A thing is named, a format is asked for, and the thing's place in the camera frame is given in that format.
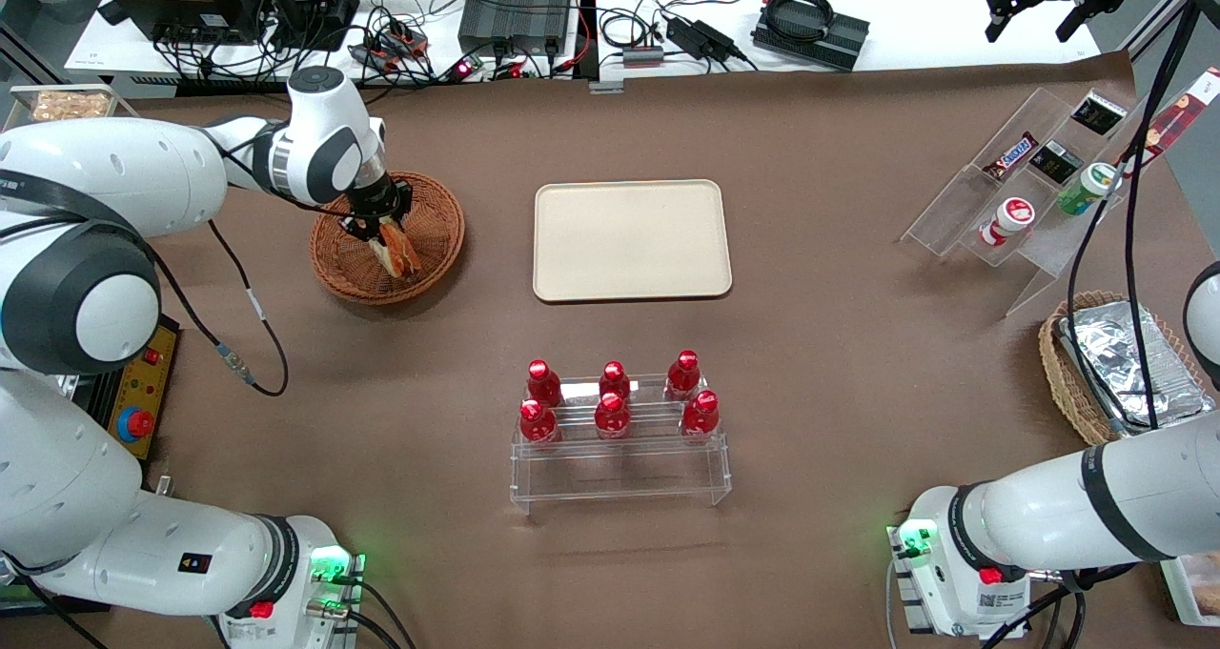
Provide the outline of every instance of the beige tray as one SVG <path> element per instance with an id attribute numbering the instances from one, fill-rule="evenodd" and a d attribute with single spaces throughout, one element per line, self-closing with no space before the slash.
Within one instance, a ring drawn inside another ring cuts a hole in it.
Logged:
<path id="1" fill-rule="evenodd" d="M 543 301 L 720 296 L 732 284 L 714 181 L 538 189 L 534 293 Z"/>

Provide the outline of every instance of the white table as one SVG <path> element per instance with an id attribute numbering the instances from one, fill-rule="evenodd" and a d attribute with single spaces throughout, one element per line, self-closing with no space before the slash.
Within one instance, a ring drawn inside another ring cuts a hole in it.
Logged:
<path id="1" fill-rule="evenodd" d="M 902 71 L 913 67 L 961 67 L 994 66 L 994 63 L 1068 63 L 1071 60 L 1098 55 L 1097 44 L 1088 28 L 1081 27 L 1076 34 L 1060 44 L 1055 28 L 1071 11 L 1071 2 L 1043 2 L 1016 15 L 996 44 L 988 44 L 983 32 L 991 23 L 986 0 L 827 0 L 836 13 L 855 16 L 871 23 L 869 38 L 855 63 L 855 71 Z M 637 0 L 598 0 L 598 7 L 627 7 L 634 10 Z M 732 37 L 745 55 L 762 71 L 827 71 L 815 63 L 799 62 L 787 55 L 775 54 L 754 46 L 750 39 L 762 0 L 742 0 L 733 5 L 676 6 L 673 10 L 688 20 L 702 20 L 721 33 Z M 650 20 L 655 10 L 648 0 L 639 13 Z M 628 21 L 610 24 L 611 37 L 626 40 L 631 32 Z M 666 50 L 677 48 L 666 41 Z M 615 54 L 605 37 L 599 37 L 599 55 Z M 732 71 L 749 71 L 741 60 L 730 59 Z M 623 68 L 621 59 L 605 59 L 601 81 L 631 79 L 654 76 L 702 76 L 705 62 L 689 57 L 667 57 L 659 67 Z M 714 72 L 722 72 L 715 66 Z"/>
<path id="2" fill-rule="evenodd" d="M 383 6 L 393 11 L 393 13 L 418 16 L 427 10 L 431 1 L 384 0 Z M 445 1 L 449 0 L 437 0 L 436 6 L 443 6 Z M 102 0 L 101 2 L 110 2 L 110 0 Z M 372 6 L 370 0 L 360 0 L 360 10 L 356 11 L 353 24 L 366 24 Z M 454 2 L 453 6 L 449 6 L 448 10 L 442 11 L 439 15 L 428 15 L 426 24 L 423 24 L 423 33 L 428 37 L 428 57 L 432 59 L 432 65 L 437 72 L 450 67 L 465 54 L 458 44 L 458 28 L 461 24 L 465 0 Z M 567 22 L 567 41 L 559 59 L 555 60 L 556 63 L 564 62 L 564 60 L 570 59 L 573 54 L 576 29 L 578 27 L 580 20 L 577 20 L 577 12 L 571 10 Z M 353 79 L 371 76 L 371 71 L 365 71 L 348 54 L 346 49 L 348 45 L 359 44 L 362 40 L 362 35 L 361 29 L 350 29 L 348 35 L 344 37 L 343 49 L 329 54 L 328 60 L 325 52 L 312 52 L 301 63 L 303 66 L 321 66 L 323 60 L 327 60 L 329 66 L 342 68 Z M 210 49 L 211 45 L 203 46 L 205 54 Z M 245 59 L 256 59 L 259 54 L 260 50 L 255 45 L 222 45 L 212 55 L 212 60 L 215 63 L 235 63 Z M 542 71 L 545 72 L 545 57 L 539 57 L 538 63 Z M 245 63 L 245 66 L 233 68 L 233 72 L 251 76 L 257 71 L 257 62 Z M 152 79 L 161 81 L 174 81 L 178 78 L 176 68 L 152 49 L 151 41 L 144 38 L 143 33 L 135 28 L 135 24 L 131 20 L 122 21 L 122 23 L 113 24 L 112 27 L 112 24 L 106 23 L 96 13 L 89 20 L 88 27 L 77 41 L 76 49 L 68 55 L 63 67 L 67 72 L 78 76 L 134 76 L 152 77 Z M 290 63 L 289 66 L 279 67 L 276 71 L 276 76 L 279 81 L 284 81 L 289 72 L 292 72 Z"/>

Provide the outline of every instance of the wicker basket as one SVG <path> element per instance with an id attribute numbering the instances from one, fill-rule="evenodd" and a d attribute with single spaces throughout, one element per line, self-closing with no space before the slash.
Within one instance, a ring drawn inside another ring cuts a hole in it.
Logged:
<path id="1" fill-rule="evenodd" d="M 348 301 L 384 306 L 406 301 L 437 284 L 453 267 L 466 237 L 466 220 L 449 189 L 432 177 L 415 172 L 392 172 L 395 181 L 409 181 L 415 194 L 404 232 L 420 255 L 423 270 L 394 278 L 377 261 L 372 249 L 343 232 L 336 216 L 318 216 L 310 233 L 310 260 L 317 279 L 332 294 Z M 328 203 L 331 211 L 348 211 L 346 198 Z"/>
<path id="2" fill-rule="evenodd" d="M 1076 294 L 1076 310 L 1125 300 L 1126 296 L 1113 292 L 1085 292 Z M 1066 315 L 1068 303 L 1064 301 L 1047 318 L 1047 322 L 1042 323 L 1042 328 L 1038 329 L 1038 353 L 1042 355 L 1042 368 L 1047 372 L 1047 381 L 1050 383 L 1050 396 L 1054 398 L 1055 406 L 1059 406 L 1059 410 L 1068 417 L 1071 427 L 1076 428 L 1076 432 L 1089 445 L 1118 439 L 1119 437 L 1110 428 L 1102 406 L 1098 405 L 1085 378 L 1076 370 L 1076 364 L 1072 364 L 1066 350 L 1057 342 L 1059 337 L 1055 335 L 1054 324 L 1057 320 Z M 1165 334 L 1165 339 L 1176 350 L 1177 356 L 1186 364 L 1186 370 L 1190 371 L 1191 377 L 1194 378 L 1194 382 L 1199 387 L 1203 387 L 1199 371 L 1194 367 L 1194 362 L 1186 355 L 1186 346 L 1182 344 L 1182 340 L 1177 339 L 1177 335 L 1175 335 L 1174 331 L 1169 329 L 1164 320 L 1160 320 L 1155 315 L 1153 315 L 1153 318 L 1157 321 L 1157 327 L 1160 328 L 1160 332 Z"/>

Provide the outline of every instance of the red bottle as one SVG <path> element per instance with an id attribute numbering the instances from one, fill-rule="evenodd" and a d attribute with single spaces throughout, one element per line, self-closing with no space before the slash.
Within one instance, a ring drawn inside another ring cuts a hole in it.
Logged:
<path id="1" fill-rule="evenodd" d="M 551 409 L 561 406 L 564 403 L 559 376 L 542 359 L 529 364 L 529 379 L 526 381 L 526 389 L 529 392 L 531 399 L 537 399 Z"/>
<path id="2" fill-rule="evenodd" d="M 532 444 L 548 444 L 562 439 L 555 412 L 537 399 L 522 401 L 521 437 Z"/>
<path id="3" fill-rule="evenodd" d="M 631 434 L 631 411 L 627 410 L 627 401 L 614 392 L 601 395 L 597 411 L 593 411 L 593 422 L 598 426 L 598 437 L 601 439 L 622 439 Z"/>
<path id="4" fill-rule="evenodd" d="M 678 360 L 670 366 L 670 375 L 665 378 L 665 398 L 671 401 L 686 401 L 694 396 L 694 390 L 699 388 L 699 357 L 693 350 L 684 350 L 678 354 Z"/>
<path id="5" fill-rule="evenodd" d="M 687 437 L 703 437 L 711 434 L 719 425 L 720 398 L 711 389 L 705 389 L 687 401 L 680 432 Z"/>
<path id="6" fill-rule="evenodd" d="M 622 370 L 622 364 L 619 361 L 606 364 L 605 371 L 601 372 L 601 379 L 598 381 L 598 393 L 605 395 L 608 392 L 619 394 L 625 401 L 631 398 L 631 378 L 627 377 L 627 371 Z"/>

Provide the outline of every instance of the red cable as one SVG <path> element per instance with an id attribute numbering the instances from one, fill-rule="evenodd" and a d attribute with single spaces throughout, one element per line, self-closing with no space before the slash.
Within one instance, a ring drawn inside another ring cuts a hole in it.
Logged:
<path id="1" fill-rule="evenodd" d="M 562 62 L 562 66 L 566 66 L 564 67 L 564 71 L 566 71 L 567 67 L 575 66 L 575 63 L 580 63 L 581 59 L 584 59 L 584 54 L 589 52 L 589 41 L 593 41 L 593 33 L 589 32 L 589 24 L 584 21 L 584 10 L 581 7 L 581 0 L 576 0 L 576 15 L 580 16 L 581 27 L 584 28 L 584 45 L 581 46 L 580 54 L 576 54 L 571 60 L 565 60 L 565 62 Z"/>

